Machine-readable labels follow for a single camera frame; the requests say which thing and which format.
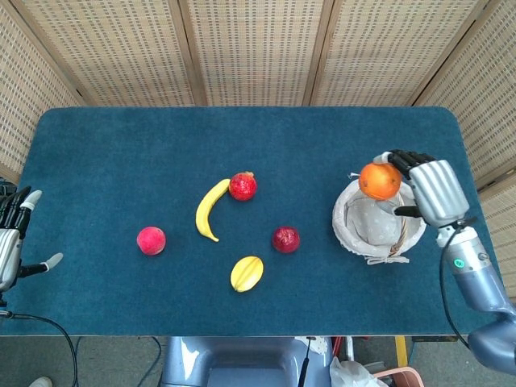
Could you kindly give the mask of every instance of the red apple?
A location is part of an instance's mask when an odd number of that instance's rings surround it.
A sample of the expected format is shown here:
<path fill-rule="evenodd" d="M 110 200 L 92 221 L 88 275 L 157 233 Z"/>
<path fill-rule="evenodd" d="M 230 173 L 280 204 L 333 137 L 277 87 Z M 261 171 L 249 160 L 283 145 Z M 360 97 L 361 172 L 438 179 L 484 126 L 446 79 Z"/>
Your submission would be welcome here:
<path fill-rule="evenodd" d="M 279 227 L 274 231 L 273 246 L 279 252 L 295 252 L 300 242 L 298 230 L 293 227 Z"/>
<path fill-rule="evenodd" d="M 166 238 L 160 228 L 145 227 L 136 237 L 136 243 L 143 254 L 155 256 L 163 251 Z"/>

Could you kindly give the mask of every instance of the white plastic bag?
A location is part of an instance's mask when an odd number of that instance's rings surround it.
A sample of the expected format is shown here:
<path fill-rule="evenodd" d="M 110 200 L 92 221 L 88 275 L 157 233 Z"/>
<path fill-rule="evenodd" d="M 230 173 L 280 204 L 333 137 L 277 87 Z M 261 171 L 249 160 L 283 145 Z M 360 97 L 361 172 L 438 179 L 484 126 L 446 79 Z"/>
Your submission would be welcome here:
<path fill-rule="evenodd" d="M 331 387 L 388 387 L 376 379 L 365 367 L 355 361 L 339 362 L 336 357 L 330 364 Z"/>

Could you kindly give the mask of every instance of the pink bin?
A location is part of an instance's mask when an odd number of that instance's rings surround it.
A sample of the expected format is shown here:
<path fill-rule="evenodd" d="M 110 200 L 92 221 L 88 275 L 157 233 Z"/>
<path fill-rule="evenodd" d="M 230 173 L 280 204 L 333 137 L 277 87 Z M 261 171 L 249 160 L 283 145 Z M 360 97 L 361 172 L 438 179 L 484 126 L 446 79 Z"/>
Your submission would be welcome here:
<path fill-rule="evenodd" d="M 424 387 L 418 372 L 411 367 L 395 368 L 374 374 L 374 377 L 387 376 L 394 379 L 397 387 Z"/>

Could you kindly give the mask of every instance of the orange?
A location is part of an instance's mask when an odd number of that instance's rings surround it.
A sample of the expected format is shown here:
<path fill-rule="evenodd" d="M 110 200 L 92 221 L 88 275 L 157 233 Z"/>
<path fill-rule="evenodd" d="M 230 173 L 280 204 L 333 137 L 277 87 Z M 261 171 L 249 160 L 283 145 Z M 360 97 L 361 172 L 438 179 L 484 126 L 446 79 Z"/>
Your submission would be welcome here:
<path fill-rule="evenodd" d="M 402 185 L 402 174 L 391 164 L 367 164 L 360 172 L 360 190 L 376 200 L 389 200 L 396 196 Z"/>

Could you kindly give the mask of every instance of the floor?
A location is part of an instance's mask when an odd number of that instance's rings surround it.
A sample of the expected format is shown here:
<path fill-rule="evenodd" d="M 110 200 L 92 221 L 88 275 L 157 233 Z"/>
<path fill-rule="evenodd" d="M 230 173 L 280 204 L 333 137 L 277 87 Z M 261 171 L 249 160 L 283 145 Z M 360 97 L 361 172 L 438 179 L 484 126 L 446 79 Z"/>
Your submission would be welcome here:
<path fill-rule="evenodd" d="M 158 340 L 164 351 L 166 340 Z M 356 339 L 354 348 L 356 360 L 362 364 L 384 361 L 388 368 L 396 367 L 392 337 Z M 84 337 L 78 350 L 80 386 L 136 387 L 158 353 L 150 337 Z M 482 367 L 458 343 L 417 343 L 411 360 L 426 387 L 516 385 L 516 377 Z M 162 364 L 163 352 L 141 386 L 157 386 Z M 0 337 L 0 375 L 2 387 L 26 387 L 42 375 L 51 377 L 55 387 L 70 386 L 68 345 L 62 337 Z"/>

